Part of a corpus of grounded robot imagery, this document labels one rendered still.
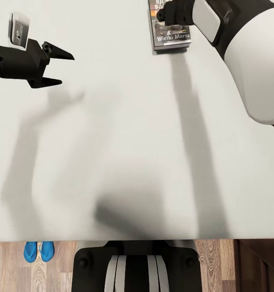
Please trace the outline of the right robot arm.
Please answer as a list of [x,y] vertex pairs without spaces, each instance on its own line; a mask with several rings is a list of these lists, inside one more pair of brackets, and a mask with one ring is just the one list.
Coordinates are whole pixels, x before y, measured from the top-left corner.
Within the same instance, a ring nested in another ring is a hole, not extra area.
[[274,127],[274,3],[270,0],[173,0],[156,18],[195,25],[235,81],[247,114]]

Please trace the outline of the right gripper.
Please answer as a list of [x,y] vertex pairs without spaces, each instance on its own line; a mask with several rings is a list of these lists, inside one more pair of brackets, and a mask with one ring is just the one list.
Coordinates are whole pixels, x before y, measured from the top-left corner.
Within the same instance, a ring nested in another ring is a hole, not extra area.
[[166,2],[163,9],[160,9],[156,14],[156,18],[162,22],[165,21],[165,26],[181,25],[190,26],[186,22],[184,11],[188,0],[173,0]]

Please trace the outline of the sandal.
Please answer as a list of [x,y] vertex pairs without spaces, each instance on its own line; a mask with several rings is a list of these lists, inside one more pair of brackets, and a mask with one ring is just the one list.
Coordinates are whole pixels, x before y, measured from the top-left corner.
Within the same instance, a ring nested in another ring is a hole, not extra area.
[[43,241],[42,249],[40,251],[41,259],[44,262],[48,262],[54,256],[54,244],[53,241]]
[[37,257],[37,242],[26,242],[24,247],[24,258],[27,262],[32,263]]

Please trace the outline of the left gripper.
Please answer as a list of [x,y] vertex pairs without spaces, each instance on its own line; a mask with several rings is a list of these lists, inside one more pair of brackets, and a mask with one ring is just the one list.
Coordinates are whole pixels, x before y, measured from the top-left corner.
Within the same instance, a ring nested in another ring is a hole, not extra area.
[[50,58],[74,60],[71,53],[45,41],[42,48],[36,40],[28,38],[26,51],[0,46],[2,78],[25,79],[31,88],[62,84],[59,79],[43,77]]

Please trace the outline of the hardback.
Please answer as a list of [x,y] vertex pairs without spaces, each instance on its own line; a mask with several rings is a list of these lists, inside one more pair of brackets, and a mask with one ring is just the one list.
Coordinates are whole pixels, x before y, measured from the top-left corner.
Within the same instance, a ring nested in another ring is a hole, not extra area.
[[166,2],[173,0],[148,0],[149,19],[153,51],[187,48],[191,43],[189,26],[165,26],[165,21],[160,22],[156,14],[164,8]]

